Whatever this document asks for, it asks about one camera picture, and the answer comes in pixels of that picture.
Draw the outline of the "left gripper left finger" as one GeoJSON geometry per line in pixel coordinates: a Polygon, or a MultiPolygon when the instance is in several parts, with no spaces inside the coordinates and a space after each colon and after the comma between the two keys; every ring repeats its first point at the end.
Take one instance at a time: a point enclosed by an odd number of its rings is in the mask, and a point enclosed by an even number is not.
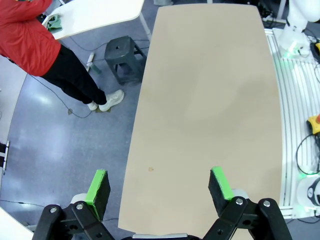
{"type": "Polygon", "coordinates": [[[33,233],[34,240],[71,240],[84,234],[88,240],[113,240],[103,224],[111,187],[108,172],[98,169],[84,200],[78,200],[62,209],[47,205],[33,233]]]}

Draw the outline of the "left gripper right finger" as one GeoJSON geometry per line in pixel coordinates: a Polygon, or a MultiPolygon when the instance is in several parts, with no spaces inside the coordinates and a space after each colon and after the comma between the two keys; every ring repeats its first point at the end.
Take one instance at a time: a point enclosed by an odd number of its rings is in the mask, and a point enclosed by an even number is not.
{"type": "Polygon", "coordinates": [[[218,218],[204,240],[230,240],[238,229],[248,230],[253,240],[292,239],[277,202],[263,198],[255,203],[234,195],[220,166],[210,170],[208,189],[218,218]]]}

